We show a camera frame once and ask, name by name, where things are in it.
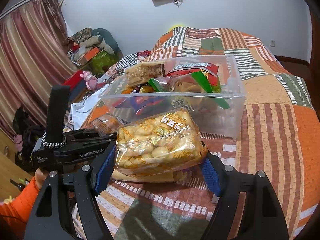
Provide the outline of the orange sleeve forearm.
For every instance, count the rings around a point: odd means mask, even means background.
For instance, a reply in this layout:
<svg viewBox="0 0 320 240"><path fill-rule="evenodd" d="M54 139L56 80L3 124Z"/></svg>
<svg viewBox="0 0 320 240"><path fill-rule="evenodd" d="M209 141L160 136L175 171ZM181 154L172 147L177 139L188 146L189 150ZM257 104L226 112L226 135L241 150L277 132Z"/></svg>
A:
<svg viewBox="0 0 320 240"><path fill-rule="evenodd" d="M1 204L1 239L23 239L38 193L39 188L33 177L12 202Z"/></svg>

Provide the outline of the person left hand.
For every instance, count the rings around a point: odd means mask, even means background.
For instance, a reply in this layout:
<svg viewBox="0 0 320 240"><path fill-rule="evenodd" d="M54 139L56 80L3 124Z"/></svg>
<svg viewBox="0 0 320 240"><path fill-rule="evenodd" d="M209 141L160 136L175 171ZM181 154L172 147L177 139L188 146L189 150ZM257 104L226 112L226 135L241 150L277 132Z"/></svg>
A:
<svg viewBox="0 0 320 240"><path fill-rule="evenodd" d="M35 184L37 188L40 190L44 181L48 177L49 172L45 169L38 168L35 172Z"/></svg>

